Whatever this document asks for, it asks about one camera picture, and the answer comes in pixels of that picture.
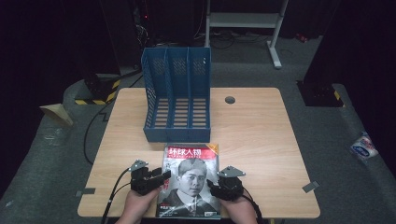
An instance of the black equipment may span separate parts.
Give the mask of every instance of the black equipment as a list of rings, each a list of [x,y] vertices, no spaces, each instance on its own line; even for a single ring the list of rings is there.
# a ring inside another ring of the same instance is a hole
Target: black equipment
[[[63,1],[64,49],[84,78],[78,105],[112,102],[120,79],[141,71],[143,49],[128,0]]]
[[[162,168],[149,171],[146,165],[148,163],[137,160],[131,167],[131,189],[141,195],[148,194],[150,191],[163,185],[163,182],[171,177],[171,171],[163,174]]]
[[[225,201],[234,201],[238,199],[244,193],[242,181],[238,178],[238,176],[241,175],[245,175],[245,173],[232,166],[228,166],[224,170],[218,172],[219,180],[217,185],[207,180],[210,193]]]
[[[210,193],[222,200],[225,201],[235,201],[240,197],[248,200],[253,206],[254,210],[257,214],[257,223],[266,224],[267,220],[262,218],[262,212],[260,211],[259,206],[253,201],[251,195],[248,191],[242,186],[242,181],[238,178],[238,176],[246,175],[245,172],[242,172],[232,166],[228,166],[224,170],[218,172],[219,180],[215,184],[210,180],[207,181],[207,185],[210,187]]]

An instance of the gray carpet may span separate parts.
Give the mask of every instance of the gray carpet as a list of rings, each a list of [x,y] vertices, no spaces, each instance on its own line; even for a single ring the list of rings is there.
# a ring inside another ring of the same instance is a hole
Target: gray carpet
[[[333,85],[345,107],[304,105],[296,80],[304,79],[319,42],[278,39],[280,70],[273,67],[264,41],[212,48],[212,87],[279,88],[307,172],[320,184],[315,189],[320,217],[287,219],[285,223],[396,223],[396,181],[381,155],[363,165],[348,152],[364,127],[345,88]],[[128,88],[139,77],[122,79],[120,87]],[[60,102],[75,122],[72,128],[62,129],[43,116],[29,154],[0,202],[1,224],[100,222],[99,217],[79,217],[77,213],[80,198],[76,192],[84,189],[92,168],[83,154],[84,133],[102,109],[101,105],[74,104],[81,85],[82,81],[65,90]],[[143,78],[134,87],[144,87]],[[105,109],[106,118],[111,108]],[[99,115],[93,121],[87,136],[87,155],[92,161],[106,128],[103,119]]]

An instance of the magazine cover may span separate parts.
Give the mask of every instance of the magazine cover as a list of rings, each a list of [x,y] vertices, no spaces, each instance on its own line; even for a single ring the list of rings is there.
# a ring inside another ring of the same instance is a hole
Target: magazine cover
[[[220,219],[219,199],[206,180],[218,181],[216,144],[166,144],[163,171],[171,170],[158,196],[157,217]]]

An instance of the wooden table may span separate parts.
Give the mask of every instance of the wooden table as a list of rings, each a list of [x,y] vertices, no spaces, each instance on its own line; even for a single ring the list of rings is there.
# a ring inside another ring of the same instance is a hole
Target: wooden table
[[[227,104],[225,98],[235,98]],[[288,113],[275,88],[212,88],[211,142],[219,144],[220,170],[232,165],[247,173],[240,177],[265,218],[315,218],[320,214]],[[101,217],[117,178],[136,159],[150,170],[162,167],[163,143],[149,143],[143,133],[147,114],[145,89],[122,89],[115,102],[78,213]],[[131,180],[124,176],[119,187]],[[115,197],[109,217],[121,215],[129,186]],[[145,214],[155,217],[155,203]]]

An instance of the human hand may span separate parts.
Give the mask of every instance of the human hand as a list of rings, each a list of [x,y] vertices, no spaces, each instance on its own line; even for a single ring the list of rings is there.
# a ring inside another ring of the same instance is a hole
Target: human hand
[[[139,224],[142,216],[149,209],[151,201],[160,193],[161,187],[156,188],[146,195],[140,195],[130,190],[125,199],[124,210],[117,224]]]
[[[248,193],[244,190],[244,195],[249,197]],[[253,205],[244,197],[239,197],[235,201],[224,201],[219,199],[222,206],[228,212],[231,220],[236,224],[257,224],[256,211]]]

